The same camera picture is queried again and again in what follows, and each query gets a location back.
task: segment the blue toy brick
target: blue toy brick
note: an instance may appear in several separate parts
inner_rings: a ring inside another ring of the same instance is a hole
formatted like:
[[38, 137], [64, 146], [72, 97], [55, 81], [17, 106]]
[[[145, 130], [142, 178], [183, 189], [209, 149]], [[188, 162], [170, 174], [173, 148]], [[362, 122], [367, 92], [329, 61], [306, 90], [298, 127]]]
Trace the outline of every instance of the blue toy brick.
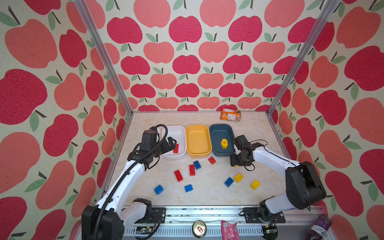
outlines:
[[156, 188], [155, 188], [155, 193], [157, 194], [157, 195], [159, 195], [160, 193], [162, 193], [164, 191], [164, 189], [163, 189], [163, 187], [161, 186], [161, 185], [159, 185], [159, 186], [157, 186]]
[[195, 165], [196, 170], [201, 168], [199, 161], [193, 162], [193, 165]]
[[193, 190], [193, 187], [192, 187], [192, 185], [191, 185], [191, 184], [189, 184], [189, 185], [185, 186], [184, 188], [185, 188], [185, 192], [190, 192], [190, 191], [192, 191], [192, 190]]
[[225, 184], [227, 187], [231, 186], [232, 183], [233, 183], [233, 179], [232, 179], [232, 178], [228, 178], [228, 180], [224, 182], [224, 184]]

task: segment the table surface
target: table surface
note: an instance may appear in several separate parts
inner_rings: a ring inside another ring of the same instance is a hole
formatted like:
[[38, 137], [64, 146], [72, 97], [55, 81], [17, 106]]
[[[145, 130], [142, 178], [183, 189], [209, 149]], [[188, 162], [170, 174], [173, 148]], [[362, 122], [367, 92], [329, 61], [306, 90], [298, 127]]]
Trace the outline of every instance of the table surface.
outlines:
[[[182, 125], [187, 128], [192, 124], [209, 127], [212, 124], [225, 123], [232, 127], [235, 137], [244, 134], [248, 141], [264, 139], [268, 141], [271, 151], [283, 155], [264, 112], [243, 112], [240, 122], [220, 120], [219, 117], [219, 112], [134, 113], [110, 186], [123, 170], [128, 154], [141, 141], [143, 131], [157, 124]], [[208, 161], [210, 157], [216, 160], [214, 165]], [[195, 171], [196, 176], [190, 176], [189, 165], [194, 161], [199, 161], [201, 169]], [[260, 201], [285, 191], [285, 180], [282, 176], [261, 163], [253, 163], [255, 170], [247, 171], [244, 167], [231, 167], [229, 157], [216, 157], [212, 152], [208, 157], [202, 158], [192, 158], [188, 153], [182, 159], [176, 160], [161, 156], [159, 163], [153, 169], [146, 170], [139, 178], [125, 205], [131, 205], [138, 197], [151, 200], [152, 205], [257, 205]], [[177, 182], [174, 174], [176, 170], [182, 174], [183, 181]], [[229, 177], [234, 179], [239, 173], [244, 177], [239, 183], [233, 182], [229, 188], [224, 185]], [[250, 185], [255, 180], [261, 185], [253, 190]], [[159, 184], [164, 191], [156, 195], [154, 189]], [[189, 184], [192, 184], [193, 191], [186, 193], [184, 186]]]

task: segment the leaf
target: leaf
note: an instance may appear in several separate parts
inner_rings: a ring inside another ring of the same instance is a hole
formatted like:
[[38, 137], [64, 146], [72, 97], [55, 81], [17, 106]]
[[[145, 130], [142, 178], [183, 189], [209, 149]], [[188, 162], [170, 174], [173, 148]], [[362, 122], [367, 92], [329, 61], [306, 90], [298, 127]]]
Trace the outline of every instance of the leaf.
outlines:
[[232, 73], [232, 74], [229, 74], [228, 75], [228, 77], [225, 79], [225, 80], [228, 80], [228, 79], [231, 79], [231, 78], [233, 78], [233, 76], [234, 76], [235, 74], [234, 73]]
[[231, 48], [231, 50], [236, 50], [236, 49], [238, 49], [240, 46], [241, 46], [241, 43], [236, 43], [236, 44]]
[[77, 197], [77, 194], [73, 194], [72, 196], [70, 196], [67, 200], [67, 202], [65, 203], [65, 205], [68, 205], [70, 204], [71, 202], [73, 202]]
[[206, 73], [211, 73], [211, 69], [209, 69], [209, 68], [207, 68], [207, 67], [203, 67], [203, 69], [204, 69], [204, 71], [205, 71]]
[[284, 76], [284, 74], [278, 75], [278, 76], [275, 77], [272, 81], [274, 81], [274, 80], [278, 80], [278, 79], [282, 78], [283, 76]]
[[55, 17], [53, 16], [53, 12], [50, 12], [48, 14], [48, 23], [49, 23], [49, 27], [51, 28], [51, 30], [55, 29], [56, 20], [55, 20]]
[[315, 164], [320, 169], [326, 169], [325, 166], [321, 162], [315, 162]]
[[88, 46], [90, 46], [91, 48], [94, 48], [94, 47], [95, 47], [95, 45], [93, 45], [93, 43], [92, 43], [90, 40], [86, 40], [85, 42], [86, 42], [86, 44], [87, 44]]
[[316, 49], [313, 48], [313, 49], [312, 49], [312, 52], [311, 52], [311, 58], [312, 58], [312, 60], [314, 60], [315, 57], [316, 57]]
[[36, 131], [37, 127], [39, 126], [39, 116], [36, 112], [33, 112], [29, 117], [29, 125], [31, 126], [33, 132]]
[[60, 78], [58, 78], [56, 76], [49, 76], [45, 80], [47, 80], [48, 82], [53, 83], [53, 84], [60, 84], [61, 83]]
[[80, 77], [83, 76], [84, 68], [83, 68], [83, 65], [81, 63], [79, 64], [79, 73], [80, 73]]
[[343, 2], [340, 3], [339, 10], [338, 10], [338, 15], [339, 17], [343, 17], [344, 14], [344, 9], [345, 9], [345, 4]]
[[179, 9], [183, 5], [183, 0], [177, 0], [173, 5], [173, 10]]
[[324, 123], [325, 123], [324, 118], [321, 117], [319, 120], [319, 125], [320, 125], [321, 130], [324, 128]]
[[353, 84], [351, 87], [351, 97], [353, 100], [356, 100], [359, 94], [359, 86], [357, 84]]
[[317, 94], [315, 93], [315, 92], [309, 92], [308, 94], [307, 94], [307, 96], [308, 97], [314, 97], [314, 96], [316, 96]]
[[161, 73], [161, 70], [158, 69], [158, 68], [153, 68], [153, 70], [155, 70], [155, 72], [157, 72], [158, 74], [162, 74], [162, 73]]
[[240, 4], [239, 9], [245, 9], [250, 3], [251, 3], [251, 0], [244, 0], [244, 1]]
[[114, 6], [115, 6], [115, 1], [114, 0], [108, 0], [107, 4], [105, 5], [105, 10], [111, 11]]
[[146, 36], [147, 36], [147, 38], [150, 40], [150, 41], [152, 41], [152, 42], [156, 42], [156, 38], [152, 35], [152, 34], [149, 34], [149, 33], [146, 33], [145, 34]]
[[272, 36], [269, 33], [264, 33], [264, 38], [267, 42], [272, 42]]
[[72, 158], [72, 155], [73, 155], [73, 145], [70, 144], [70, 145], [68, 146], [68, 157], [69, 157], [69, 158]]
[[18, 26], [19, 24], [10, 16], [5, 13], [0, 12], [0, 22], [4, 23], [7, 26]]
[[79, 115], [77, 115], [78, 118], [86, 118], [87, 117], [87, 114], [85, 112], [82, 112], [82, 113], [79, 113]]
[[382, 9], [383, 7], [384, 7], [384, 0], [381, 0], [381, 1], [379, 1], [378, 3], [376, 3], [376, 4], [371, 8], [371, 12], [378, 11], [378, 10]]
[[92, 164], [92, 175], [95, 175], [96, 164]]
[[320, 5], [322, 2], [322, 0], [316, 0], [314, 1], [313, 3], [311, 3], [311, 5], [308, 6], [308, 8], [306, 10], [312, 10], [314, 9], [315, 7], [317, 7], [318, 5]]
[[334, 197], [331, 198], [331, 207], [332, 210], [335, 211], [337, 207], [336, 199]]
[[345, 59], [346, 59], [346, 57], [344, 57], [344, 56], [338, 56], [338, 57], [335, 57], [335, 59], [332, 61], [332, 63], [337, 64], [337, 63], [344, 61]]
[[180, 51], [181, 49], [183, 49], [185, 46], [185, 43], [180, 43], [177, 48], [176, 48], [176, 51]]
[[121, 45], [120, 51], [125, 52], [128, 49], [128, 43]]
[[45, 179], [39, 179], [39, 180], [36, 180], [34, 182], [32, 182], [26, 189], [24, 192], [32, 192], [33, 190], [36, 190], [38, 189], [39, 187], [41, 187], [45, 182]]
[[352, 141], [346, 141], [344, 142], [344, 145], [350, 149], [361, 149], [360, 145]]
[[379, 195], [379, 191], [377, 189], [377, 186], [376, 184], [374, 183], [371, 183], [368, 187], [368, 193], [369, 193], [369, 196], [371, 197], [371, 199], [373, 201], [376, 201], [377, 199], [377, 196]]
[[288, 48], [287, 52], [295, 50], [299, 45], [300, 45], [300, 43], [296, 43], [296, 44], [290, 46], [290, 48]]
[[205, 36], [207, 37], [207, 39], [208, 39], [209, 41], [211, 41], [211, 42], [214, 41], [214, 37], [212, 36], [212, 34], [210, 34], [210, 33], [205, 33]]

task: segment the dark blue tray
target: dark blue tray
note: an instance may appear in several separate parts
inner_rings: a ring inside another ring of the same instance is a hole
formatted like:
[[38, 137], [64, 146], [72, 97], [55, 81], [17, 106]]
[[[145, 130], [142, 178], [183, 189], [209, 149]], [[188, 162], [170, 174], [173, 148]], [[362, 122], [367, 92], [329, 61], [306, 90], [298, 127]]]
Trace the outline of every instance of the dark blue tray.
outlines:
[[[228, 124], [213, 124], [209, 127], [209, 134], [211, 136], [212, 152], [215, 156], [228, 157], [232, 153], [235, 153], [235, 149], [233, 148], [235, 136], [231, 126]], [[223, 138], [228, 140], [227, 149], [221, 147], [221, 140]]]

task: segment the apple-patterned wallpaper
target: apple-patterned wallpaper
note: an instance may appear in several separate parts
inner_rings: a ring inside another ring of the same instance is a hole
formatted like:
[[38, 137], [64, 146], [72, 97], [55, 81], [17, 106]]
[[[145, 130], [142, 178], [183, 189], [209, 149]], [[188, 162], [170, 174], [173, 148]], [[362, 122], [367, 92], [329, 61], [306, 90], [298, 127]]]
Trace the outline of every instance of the apple-patterned wallpaper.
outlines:
[[95, 203], [126, 121], [95, 53], [73, 2], [0, 1], [0, 240], [72, 240]]
[[383, 7], [340, 1], [274, 114], [291, 158], [316, 165], [338, 240], [384, 239]]
[[[134, 111], [267, 110], [324, 5], [321, 0], [97, 1], [106, 10], [99, 34]], [[317, 51], [330, 44], [333, 24], [322, 34]], [[99, 59], [92, 61], [96, 66]], [[303, 63], [298, 81], [308, 74]]]

